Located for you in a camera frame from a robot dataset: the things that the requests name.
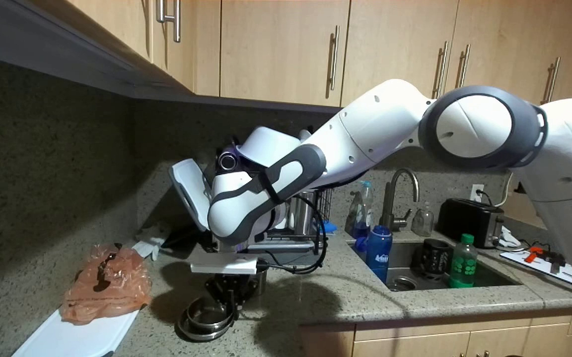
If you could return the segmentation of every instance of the cabinet handle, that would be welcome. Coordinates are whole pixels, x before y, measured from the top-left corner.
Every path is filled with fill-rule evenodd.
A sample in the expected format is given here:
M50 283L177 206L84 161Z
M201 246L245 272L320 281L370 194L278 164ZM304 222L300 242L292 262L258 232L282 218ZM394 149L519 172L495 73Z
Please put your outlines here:
M552 91L556 89L556 79L558 79L558 71L560 71L560 57L556 57L550 65L548 65L548 75L546 75L546 85L544 85L544 95L543 95L543 103L552 101Z
M469 59L469 45L465 45L465 51L461 51L461 59L459 59L459 73L457 73L455 89L461 87L463 81L465 81L467 59Z
M159 0L159 22L173 22L173 42L181 43L181 0L173 0L173 16L167 14L167 0Z
M330 34L330 47L328 47L328 73L326 73L326 99L330 97L330 91L334 91L334 73L336 73L336 61L338 61L338 36L340 26L334 26L334 34Z
M433 77L431 97L439 97L443 85L443 63L447 55L447 42L439 47L437 73Z

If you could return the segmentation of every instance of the wall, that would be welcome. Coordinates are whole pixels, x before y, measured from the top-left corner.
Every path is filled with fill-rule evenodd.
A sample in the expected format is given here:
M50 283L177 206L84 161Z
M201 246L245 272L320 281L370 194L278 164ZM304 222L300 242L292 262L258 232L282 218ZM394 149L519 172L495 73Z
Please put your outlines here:
M334 109L312 111L253 111L243 107L201 107L181 103L135 103L131 107L135 121L135 162L139 176L137 190L137 222L153 224L163 220L175 224L189 220L187 210L175 190L171 190L169 166L181 159L195 157L207 164L215 157L215 149L231 143L231 137L245 139L258 125L278 127L298 133L300 127L320 127ZM487 184L487 192L495 202L503 200L507 184L505 172L459 172L431 159L419 149L405 149L394 159L380 162L364 178L376 188L376 220L382 214L386 182L398 166L415 170L421 182L421 198L431 202L435 214L445 198L467 198L473 182ZM358 184L346 184L332 192L330 214L344 224L352 194ZM409 180L400 180L398 212L413 206Z
M60 305L96 244L133 236L127 105L0 63L0 355Z

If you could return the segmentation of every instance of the sink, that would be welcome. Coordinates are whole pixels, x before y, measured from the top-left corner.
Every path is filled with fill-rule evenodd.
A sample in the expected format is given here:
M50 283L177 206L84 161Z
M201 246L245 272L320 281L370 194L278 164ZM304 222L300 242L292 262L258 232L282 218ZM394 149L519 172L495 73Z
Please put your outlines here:
M388 287L392 291L449 289L449 276L427 278L409 268L411 254L417 248L421 248L421 244L423 242L396 242L394 244L392 256L390 256L390 268L388 268ZM479 262L475 287L489 287L489 285L519 285L519 281Z

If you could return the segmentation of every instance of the kitchen counter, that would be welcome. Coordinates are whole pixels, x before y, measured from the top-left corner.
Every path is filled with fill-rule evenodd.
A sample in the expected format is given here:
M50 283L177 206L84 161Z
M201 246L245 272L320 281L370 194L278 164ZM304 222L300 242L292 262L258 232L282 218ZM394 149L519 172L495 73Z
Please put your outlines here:
M396 242L419 240L398 232ZM203 289L189 264L161 256L151 264L153 303L145 307L115 355L302 355L298 327L306 323L378 323L398 319L477 319L572 311L572 289L479 256L521 285L471 289L390 291L350 248L352 238L338 234L328 242L324 268L310 276L268 270L266 289L249 301L241 319L213 343L177 337L175 317Z

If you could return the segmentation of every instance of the faucet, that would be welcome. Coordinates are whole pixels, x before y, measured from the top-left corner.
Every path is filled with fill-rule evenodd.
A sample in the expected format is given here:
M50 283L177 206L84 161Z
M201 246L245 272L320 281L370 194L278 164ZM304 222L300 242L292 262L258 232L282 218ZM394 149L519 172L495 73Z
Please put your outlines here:
M403 226L407 226L407 218L411 214L411 208L407 208L403 218L394 216L394 196L398 192L398 182L403 174L407 174L411 180L413 202L417 202L421 194L419 178L409 168L401 166L394 172L392 182L386 184L384 214L380 220L384 226L390 226L394 232L400 232Z

